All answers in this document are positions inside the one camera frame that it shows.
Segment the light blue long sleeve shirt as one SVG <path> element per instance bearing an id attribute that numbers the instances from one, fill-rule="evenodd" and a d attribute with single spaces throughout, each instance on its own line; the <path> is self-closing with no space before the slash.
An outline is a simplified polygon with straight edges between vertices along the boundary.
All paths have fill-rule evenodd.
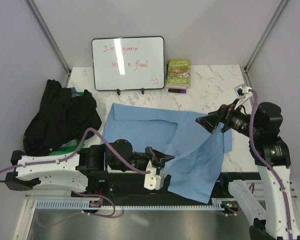
<path id="1" fill-rule="evenodd" d="M 108 113 L 103 137 L 131 143 L 136 152 L 146 147 L 171 155 L 164 175 L 170 175 L 168 191 L 184 198 L 208 203 L 224 156 L 233 148 L 232 131 L 221 132 L 219 124 L 210 134 L 196 122 L 201 113 L 128 106 L 114 103 Z"/>

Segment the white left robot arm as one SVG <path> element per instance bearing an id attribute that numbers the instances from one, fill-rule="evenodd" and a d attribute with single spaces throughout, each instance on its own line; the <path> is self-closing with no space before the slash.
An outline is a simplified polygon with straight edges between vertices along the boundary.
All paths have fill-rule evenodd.
<path id="1" fill-rule="evenodd" d="M 125 139 L 92 145 L 75 154 L 34 157 L 15 150 L 11 156 L 15 169 L 6 173 L 4 183 L 13 191 L 63 189 L 94 197 L 100 191 L 100 182 L 137 177 L 145 189 L 159 190 L 165 178 L 162 169 L 173 159 L 151 146 L 135 152 Z"/>

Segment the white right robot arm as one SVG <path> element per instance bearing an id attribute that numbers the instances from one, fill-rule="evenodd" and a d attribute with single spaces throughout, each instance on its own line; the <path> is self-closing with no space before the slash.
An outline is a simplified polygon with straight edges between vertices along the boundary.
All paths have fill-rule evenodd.
<path id="1" fill-rule="evenodd" d="M 226 179 L 219 184 L 225 197 L 233 196 L 249 222 L 252 240 L 300 240 L 290 188 L 291 158 L 287 144 L 279 136 L 283 122 L 281 108 L 262 102 L 251 114 L 229 105 L 196 118 L 196 122 L 213 134 L 220 123 L 221 132 L 235 130 L 249 137 L 249 151 L 260 176 L 265 207 L 262 207 L 242 179 Z"/>

